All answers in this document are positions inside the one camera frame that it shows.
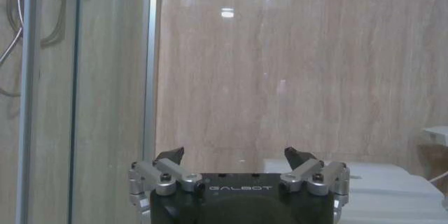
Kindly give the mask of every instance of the beige wall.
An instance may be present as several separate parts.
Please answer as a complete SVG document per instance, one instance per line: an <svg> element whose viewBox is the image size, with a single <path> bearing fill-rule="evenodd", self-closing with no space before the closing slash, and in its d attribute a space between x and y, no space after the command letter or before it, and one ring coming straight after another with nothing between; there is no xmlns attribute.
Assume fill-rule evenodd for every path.
<svg viewBox="0 0 448 224"><path fill-rule="evenodd" d="M185 146L189 168L257 170L292 145L422 173L448 0L162 0L160 41L157 151Z"/></svg>
<svg viewBox="0 0 448 224"><path fill-rule="evenodd" d="M13 37L6 19L6 0L0 0L0 54ZM0 68L0 87L20 92L21 44L17 44ZM0 95L0 216L1 223L13 223L16 213L16 178L20 98Z"/></svg>

